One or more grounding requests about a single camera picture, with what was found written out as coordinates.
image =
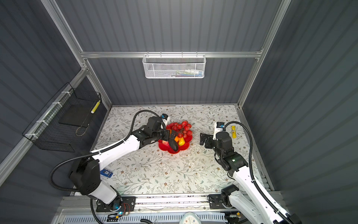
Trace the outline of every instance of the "white wire basket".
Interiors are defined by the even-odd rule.
[[[143,56],[146,78],[204,78],[205,55],[197,57]]]

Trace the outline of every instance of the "black wire basket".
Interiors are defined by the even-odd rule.
[[[30,124],[23,136],[39,149],[77,152],[101,103],[100,93],[71,88],[53,103],[52,110],[42,120],[35,122],[36,128]]]

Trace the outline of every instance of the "vent grill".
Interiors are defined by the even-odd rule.
[[[123,216],[118,221],[107,222],[107,215],[97,214],[98,219],[103,223],[120,223],[120,224],[139,224],[141,219],[148,219],[155,223],[175,223],[177,224],[185,213],[157,213],[157,214],[130,214]],[[196,212],[201,221],[211,221],[225,223],[225,214],[219,212]],[[96,224],[97,222],[92,215],[66,215],[63,224]]]

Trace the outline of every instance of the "cable clip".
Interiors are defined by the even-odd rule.
[[[45,123],[46,126],[48,126],[48,123],[45,120],[38,120],[36,122],[43,122],[43,123]]]
[[[68,93],[69,96],[71,96],[70,92],[69,91],[64,91],[62,93]]]
[[[96,152],[99,152],[98,155],[101,155],[101,149],[96,149],[96,150],[92,150],[90,151],[90,153],[96,153]]]
[[[60,106],[61,106],[61,108],[62,108],[62,105],[61,105],[61,103],[60,103],[60,102],[53,102],[53,104],[58,104],[58,105],[60,105]]]

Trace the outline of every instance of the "mounting plate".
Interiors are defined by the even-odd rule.
[[[122,200],[124,203],[129,205],[129,210],[128,210],[128,205],[126,205],[126,212],[134,211],[136,197],[122,197]],[[122,208],[118,212],[120,211],[124,212],[124,206],[122,206]],[[108,209],[106,204],[102,203],[100,205],[97,205],[96,212],[111,212],[111,211]]]

